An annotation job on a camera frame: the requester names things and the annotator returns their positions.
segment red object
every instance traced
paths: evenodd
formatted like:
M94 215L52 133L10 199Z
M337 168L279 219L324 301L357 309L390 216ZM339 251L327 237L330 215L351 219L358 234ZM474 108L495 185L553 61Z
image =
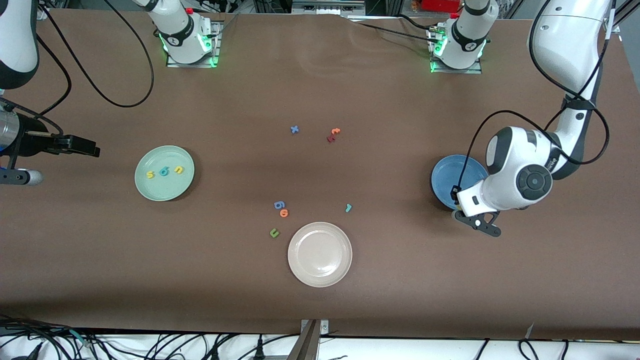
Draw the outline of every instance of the red object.
M460 0L422 0L421 6L431 12L457 13Z

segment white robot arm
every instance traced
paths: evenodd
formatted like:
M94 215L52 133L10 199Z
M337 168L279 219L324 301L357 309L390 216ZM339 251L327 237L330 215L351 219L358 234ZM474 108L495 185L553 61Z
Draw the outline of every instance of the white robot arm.
M160 32L164 48L177 62L194 63L211 52L211 20L187 13L180 0L133 0L145 10Z
M497 18L496 0L466 0L460 17L444 23L446 39L435 56L450 68L469 68L480 57Z
M596 99L600 75L591 77L598 63L598 32L609 15L610 0L549 0L533 31L532 49L538 65L572 92L566 94L557 129L548 133L560 149L582 161L584 138ZM484 214L522 209L544 199L553 180L564 179L579 165L569 162L538 130L505 127L486 150L489 176L456 194L462 211L454 218L492 236L499 235Z
M38 1L0 1L0 89L26 84L38 70Z

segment white floor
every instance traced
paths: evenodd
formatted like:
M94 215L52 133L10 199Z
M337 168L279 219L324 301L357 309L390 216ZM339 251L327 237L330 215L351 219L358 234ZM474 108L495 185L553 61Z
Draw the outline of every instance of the white floor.
M156 357L165 360L166 356L184 341L195 335L183 336L167 346ZM201 360L206 350L211 348L216 335L207 335L206 342L197 339L188 343L180 350L184 360ZM264 340L274 338L274 335L264 336ZM122 350L131 351L144 356L147 350L157 341L157 335L128 335L128 336L99 336ZM241 355L251 350L257 342L257 335L241 335L226 342L220 348L221 360L237 360ZM10 338L0 338L0 345ZM274 341L264 346L267 356L287 355L292 349L297 337ZM9 360L17 356L27 356L40 340L17 339L7 346L0 348L0 359ZM560 341L532 341L540 360L558 360L563 351L564 343ZM483 340L380 340L380 339L322 339L318 360L331 360L342 356L346 360L372 359L425 359L425 360L474 360ZM66 346L73 357L73 350ZM525 346L525 353L534 359ZM93 359L87 348L82 351L84 359ZM108 360L106 354L98 352L100 360ZM135 357L111 351L114 360L135 360ZM637 360L640 358L639 344L571 342L566 360ZM181 356L172 359L183 360ZM490 341L485 348L482 360L523 359L518 351L517 341ZM58 360L58 356L50 343L46 343L40 351L38 360Z

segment green led light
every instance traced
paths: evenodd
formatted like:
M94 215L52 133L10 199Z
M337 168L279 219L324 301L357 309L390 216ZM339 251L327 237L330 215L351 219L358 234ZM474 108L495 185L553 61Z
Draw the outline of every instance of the green led light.
M442 52L444 51L445 46L447 46L447 37L442 38L442 43L440 44L440 46L436 46L433 53L436 54L436 56L442 56Z
M198 41L200 41L200 45L202 46L202 50L204 51L209 51L209 48L211 47L211 45L206 45L204 43L204 41L202 41L204 37L198 37Z
M479 59L480 59L480 56L482 56L482 51L484 50L485 45L486 45L486 40L482 43L482 45L480 45L480 52L478 53Z

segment white plate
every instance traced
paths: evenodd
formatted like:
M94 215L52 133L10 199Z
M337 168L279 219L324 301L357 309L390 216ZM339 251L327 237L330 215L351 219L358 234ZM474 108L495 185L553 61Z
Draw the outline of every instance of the white plate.
M289 244L291 271L298 280L315 288L340 281L349 271L352 257L347 235L328 222L304 225Z

